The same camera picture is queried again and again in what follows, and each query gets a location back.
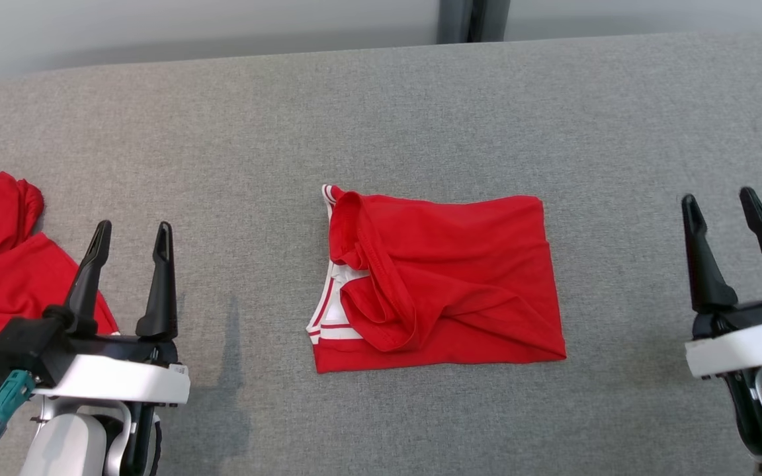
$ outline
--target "black cable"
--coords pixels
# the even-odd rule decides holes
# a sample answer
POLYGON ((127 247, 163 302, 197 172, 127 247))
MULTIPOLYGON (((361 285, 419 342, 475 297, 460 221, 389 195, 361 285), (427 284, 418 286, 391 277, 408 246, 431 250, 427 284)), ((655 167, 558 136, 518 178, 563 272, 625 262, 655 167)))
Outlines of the black cable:
POLYGON ((155 422, 155 457, 151 459, 151 472, 149 476, 157 476, 157 461, 161 459, 161 422, 155 422))

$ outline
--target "robotic arm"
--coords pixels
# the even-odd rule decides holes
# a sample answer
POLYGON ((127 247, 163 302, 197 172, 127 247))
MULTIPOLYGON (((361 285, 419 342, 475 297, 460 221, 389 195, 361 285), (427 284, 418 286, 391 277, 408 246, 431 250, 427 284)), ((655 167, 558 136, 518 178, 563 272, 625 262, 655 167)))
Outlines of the robotic arm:
MULTIPOLYGON (((762 254, 762 203, 749 187, 740 201, 762 254)), ((681 201, 687 244, 693 340, 687 343, 687 363, 695 377, 720 377, 734 403, 737 428, 762 475, 762 301, 738 303, 725 283, 706 240, 707 224, 692 195, 681 201)))
POLYGON ((155 271, 136 337, 96 334, 93 312, 110 235, 111 223, 100 222, 64 305, 47 307, 43 319, 15 317, 0 332, 0 437, 19 404, 40 400, 20 475, 154 475, 161 439, 155 409, 187 403, 190 377, 173 343, 172 228, 163 222, 157 230, 155 271), (79 413, 82 407, 116 416, 79 413))

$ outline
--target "gray fabric surface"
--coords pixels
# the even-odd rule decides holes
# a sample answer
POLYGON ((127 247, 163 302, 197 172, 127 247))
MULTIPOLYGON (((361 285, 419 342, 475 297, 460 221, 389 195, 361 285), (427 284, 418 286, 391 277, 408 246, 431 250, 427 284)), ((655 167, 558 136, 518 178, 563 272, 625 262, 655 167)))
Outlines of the gray fabric surface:
MULTIPOLYGON (((175 227, 190 403, 163 475, 750 474, 720 381, 693 379, 680 196, 743 299, 762 263, 762 36, 622 36, 88 67, 0 85, 0 169, 132 333, 175 227), (542 198, 569 358, 314 372, 321 183, 439 202, 542 198)), ((28 406, 0 474, 30 440, 28 406)))

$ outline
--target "gray wall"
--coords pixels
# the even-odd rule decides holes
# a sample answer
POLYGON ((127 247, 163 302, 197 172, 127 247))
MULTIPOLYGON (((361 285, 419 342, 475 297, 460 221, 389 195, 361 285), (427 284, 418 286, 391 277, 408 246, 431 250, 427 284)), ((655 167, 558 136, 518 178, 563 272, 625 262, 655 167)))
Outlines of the gray wall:
POLYGON ((762 30, 762 0, 511 0, 506 40, 762 30))
POLYGON ((433 44, 439 0, 0 0, 0 79, 56 67, 433 44))

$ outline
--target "teal connector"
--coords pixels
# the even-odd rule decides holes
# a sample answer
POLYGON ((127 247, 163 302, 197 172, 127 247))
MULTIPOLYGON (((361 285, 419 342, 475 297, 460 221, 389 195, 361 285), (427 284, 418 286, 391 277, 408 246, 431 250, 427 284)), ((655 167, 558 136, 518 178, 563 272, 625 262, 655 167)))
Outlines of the teal connector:
POLYGON ((13 370, 0 387, 0 438, 8 430, 8 422, 34 391, 34 379, 25 370, 13 370))

